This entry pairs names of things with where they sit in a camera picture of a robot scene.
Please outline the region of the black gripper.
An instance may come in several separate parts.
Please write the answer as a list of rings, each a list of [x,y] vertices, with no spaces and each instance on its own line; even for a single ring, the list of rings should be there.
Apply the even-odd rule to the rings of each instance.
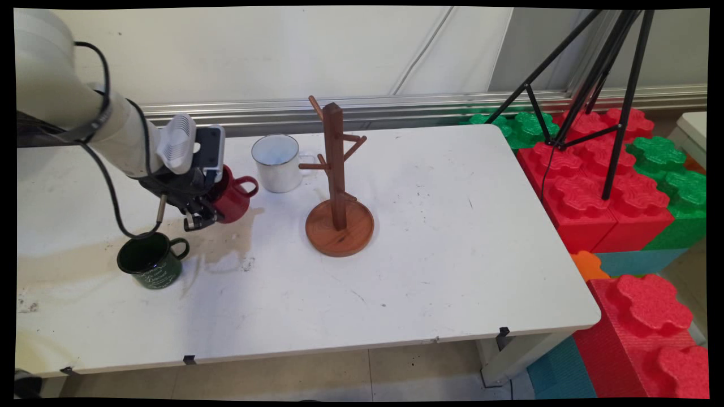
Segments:
[[[140,185],[157,197],[166,195],[166,202],[183,212],[183,228],[186,232],[202,230],[217,220],[223,220],[223,214],[210,200],[209,192],[217,182],[219,171],[191,169],[176,174],[161,169],[139,179]]]

